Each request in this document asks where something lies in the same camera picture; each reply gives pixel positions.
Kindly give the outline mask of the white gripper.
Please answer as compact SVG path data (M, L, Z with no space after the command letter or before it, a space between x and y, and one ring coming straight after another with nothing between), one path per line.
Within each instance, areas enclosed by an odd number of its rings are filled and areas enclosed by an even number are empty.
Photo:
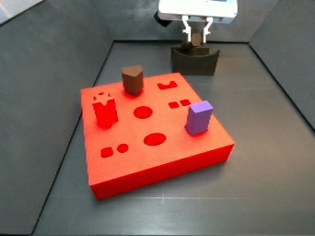
M228 24L237 15L237 0L158 0L157 16L161 20L181 20L187 41L192 40L189 21L205 21L201 41L207 43L212 23Z

